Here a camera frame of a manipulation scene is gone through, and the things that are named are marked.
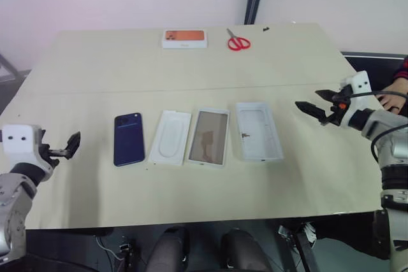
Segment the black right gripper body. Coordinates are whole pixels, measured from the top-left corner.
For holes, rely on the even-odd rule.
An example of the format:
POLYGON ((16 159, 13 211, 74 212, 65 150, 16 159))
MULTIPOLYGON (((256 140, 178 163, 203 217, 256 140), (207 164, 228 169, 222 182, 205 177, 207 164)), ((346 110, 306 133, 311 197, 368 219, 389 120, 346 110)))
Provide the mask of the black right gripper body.
POLYGON ((350 106, 351 92, 348 89, 342 89, 338 92, 338 96, 335 98, 335 102, 332 103, 330 110, 332 111, 331 115, 328 115, 328 123, 321 123, 322 125, 333 124, 340 126, 342 119, 344 118, 347 110, 350 106))

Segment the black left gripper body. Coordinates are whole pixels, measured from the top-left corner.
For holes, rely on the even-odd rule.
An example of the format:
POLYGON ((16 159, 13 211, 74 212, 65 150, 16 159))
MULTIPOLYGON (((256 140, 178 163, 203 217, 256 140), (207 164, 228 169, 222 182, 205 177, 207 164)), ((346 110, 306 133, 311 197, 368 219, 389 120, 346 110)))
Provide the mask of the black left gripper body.
POLYGON ((38 150, 41 158, 50 164, 52 167, 57 167, 60 163, 60 159, 69 159, 68 152, 65 149, 61 150, 51 150, 50 145, 43 143, 43 137, 46 130, 42 129, 40 131, 40 140, 38 145, 38 150))

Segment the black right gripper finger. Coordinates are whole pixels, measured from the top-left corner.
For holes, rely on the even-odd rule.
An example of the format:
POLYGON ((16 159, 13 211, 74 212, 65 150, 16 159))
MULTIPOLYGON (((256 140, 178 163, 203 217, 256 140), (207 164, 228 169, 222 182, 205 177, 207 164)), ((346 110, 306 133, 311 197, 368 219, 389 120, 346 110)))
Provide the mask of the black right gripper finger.
POLYGON ((338 96, 338 92, 335 92, 333 90, 317 90, 316 94, 321 97, 323 100, 334 103, 335 98, 338 96))
POLYGON ((296 101, 295 105, 303 113, 317 119, 319 123, 328 123, 325 111, 316 105, 306 101, 296 101))

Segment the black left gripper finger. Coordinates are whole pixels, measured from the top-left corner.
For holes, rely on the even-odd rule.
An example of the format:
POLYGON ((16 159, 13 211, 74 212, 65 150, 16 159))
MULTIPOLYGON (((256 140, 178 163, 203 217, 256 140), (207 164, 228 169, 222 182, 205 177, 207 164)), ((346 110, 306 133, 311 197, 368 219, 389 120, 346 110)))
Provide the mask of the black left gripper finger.
POLYGON ((80 146, 80 140, 81 140, 81 133, 80 131, 76 132, 75 134, 72 135, 71 137, 72 140, 72 146, 71 146, 71 156, 73 157, 78 150, 80 146))
POLYGON ((64 153, 64 157, 66 159, 71 159, 73 156, 73 151, 74 151, 74 144, 75 144, 75 135, 72 134, 71 137, 69 138, 68 142, 67 142, 67 146, 65 148, 65 153, 64 153))

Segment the person's bare hand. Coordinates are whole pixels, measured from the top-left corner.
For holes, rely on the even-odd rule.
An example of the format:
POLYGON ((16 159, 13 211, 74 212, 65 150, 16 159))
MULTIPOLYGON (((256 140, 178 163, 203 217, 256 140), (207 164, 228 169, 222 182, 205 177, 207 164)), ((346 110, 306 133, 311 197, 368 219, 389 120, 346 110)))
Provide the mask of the person's bare hand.
MULTIPOLYGON (((407 94, 407 85, 390 85, 383 89, 383 91, 399 92, 401 94, 407 94)), ((392 94, 385 94, 379 97, 379 101, 385 110, 392 113, 407 116, 407 100, 401 96, 392 94)))

